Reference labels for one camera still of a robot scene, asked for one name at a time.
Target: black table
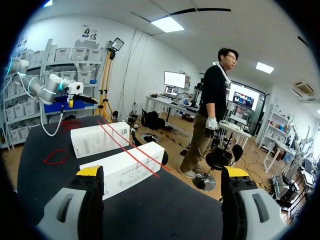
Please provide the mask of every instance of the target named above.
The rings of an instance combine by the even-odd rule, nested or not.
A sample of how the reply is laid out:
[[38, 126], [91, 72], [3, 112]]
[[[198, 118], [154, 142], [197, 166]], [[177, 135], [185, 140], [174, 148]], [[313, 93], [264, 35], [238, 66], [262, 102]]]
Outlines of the black table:
[[[101, 116], [77, 119], [82, 127], [97, 125]], [[53, 132], [56, 123], [46, 125]], [[59, 165], [43, 163], [51, 152], [66, 149], [68, 159]], [[116, 149], [76, 158], [70, 131], [49, 137], [34, 127], [24, 144], [18, 170], [17, 192], [33, 224], [44, 215], [47, 202], [75, 177], [79, 166], [117, 153]], [[58, 161], [58, 155], [52, 162]], [[221, 239], [221, 203], [188, 186], [164, 169], [160, 178], [150, 176], [135, 186], [103, 201], [105, 239]]]

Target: black stool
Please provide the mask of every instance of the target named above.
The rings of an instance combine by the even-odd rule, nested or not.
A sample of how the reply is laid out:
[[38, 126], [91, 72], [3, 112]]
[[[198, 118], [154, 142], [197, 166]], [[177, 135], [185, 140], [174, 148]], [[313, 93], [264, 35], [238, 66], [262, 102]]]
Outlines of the black stool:
[[[243, 149], [240, 145], [234, 145], [232, 148], [232, 153], [234, 155], [234, 160], [237, 162], [242, 154]], [[213, 152], [208, 153], [205, 156], [206, 163], [210, 166], [208, 173], [197, 173], [197, 177], [192, 180], [193, 184], [200, 190], [209, 192], [216, 187], [216, 180], [209, 173], [213, 170], [221, 171], [224, 166], [229, 166], [232, 154], [227, 152], [225, 149], [216, 147]]]

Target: chair base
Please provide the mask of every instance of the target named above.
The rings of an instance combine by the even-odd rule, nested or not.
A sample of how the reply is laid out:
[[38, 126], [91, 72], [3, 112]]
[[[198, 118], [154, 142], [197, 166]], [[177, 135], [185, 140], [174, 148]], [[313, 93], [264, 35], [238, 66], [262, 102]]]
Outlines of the chair base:
[[197, 189], [200, 189], [204, 192], [209, 192], [215, 189], [216, 187], [216, 180], [213, 176], [207, 175], [204, 173], [205, 177], [196, 177], [192, 180], [193, 184], [196, 186]]
[[141, 134], [141, 139], [147, 143], [150, 142], [159, 142], [159, 137], [157, 135], [154, 134], [150, 134], [150, 133], [143, 133]]

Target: yellow tripod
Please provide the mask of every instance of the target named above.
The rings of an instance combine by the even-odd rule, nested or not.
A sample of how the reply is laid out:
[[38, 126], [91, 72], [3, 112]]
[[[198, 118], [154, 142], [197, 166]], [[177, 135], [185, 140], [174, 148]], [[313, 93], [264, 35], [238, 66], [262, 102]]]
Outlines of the yellow tripod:
[[95, 112], [93, 114], [95, 116], [99, 112], [99, 115], [103, 116], [103, 118], [107, 118], [110, 123], [112, 123], [112, 119], [107, 112], [107, 105], [110, 109], [111, 116], [113, 114], [113, 111], [112, 111], [111, 105], [108, 100], [108, 88], [109, 88], [109, 84], [110, 84], [110, 74], [111, 74], [112, 63], [113, 63], [113, 60], [115, 59], [115, 56], [116, 56], [115, 51], [110, 50], [108, 53], [108, 56], [106, 58], [101, 89], [99, 90], [100, 91], [100, 105], [97, 107], [97, 109], [95, 110]]

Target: red tape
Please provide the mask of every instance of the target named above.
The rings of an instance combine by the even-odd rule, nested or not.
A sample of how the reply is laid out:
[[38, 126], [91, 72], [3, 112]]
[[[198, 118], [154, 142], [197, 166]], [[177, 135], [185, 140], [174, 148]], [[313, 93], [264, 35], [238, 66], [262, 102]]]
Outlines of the red tape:
[[149, 156], [148, 154], [146, 154], [144, 151], [142, 151], [140, 148], [136, 147], [134, 144], [132, 144], [130, 141], [128, 141], [127, 139], [125, 139], [121, 134], [119, 134], [105, 119], [103, 119], [103, 121], [108, 125], [108, 127], [110, 127], [116, 134], [118, 134], [123, 140], [125, 140], [127, 143], [129, 143], [132, 147], [134, 147], [135, 149], [139, 150], [141, 153], [143, 153], [144, 155], [146, 155], [148, 158], [152, 159], [153, 161], [155, 161], [157, 164], [161, 165], [161, 167], [167, 169], [168, 171], [170, 171], [169, 168], [167, 168], [165, 165], [161, 164], [160, 162], [158, 162], [157, 160], [155, 160], [153, 157]]
[[103, 128], [103, 130], [106, 132], [106, 134], [109, 135], [109, 137], [120, 147], [122, 150], [124, 150], [127, 154], [129, 154], [134, 160], [136, 160], [139, 164], [144, 166], [147, 170], [149, 170], [153, 175], [155, 175], [157, 178], [159, 178], [159, 175], [156, 174], [154, 171], [152, 171], [150, 168], [148, 168], [146, 165], [144, 165], [142, 162], [140, 162], [137, 158], [135, 158], [130, 152], [128, 152], [123, 146], [121, 146], [120, 143], [118, 143], [111, 135], [108, 133], [108, 131], [102, 126], [101, 122], [97, 120], [98, 124]]
[[[59, 162], [48, 162], [48, 160], [58, 152], [66, 152], [66, 157], [63, 160], [59, 161]], [[43, 162], [45, 164], [49, 164], [49, 165], [59, 165], [59, 164], [64, 163], [68, 159], [68, 156], [69, 155], [68, 155], [67, 150], [65, 150], [65, 149], [57, 149], [57, 150], [53, 151], [45, 160], [43, 160]]]

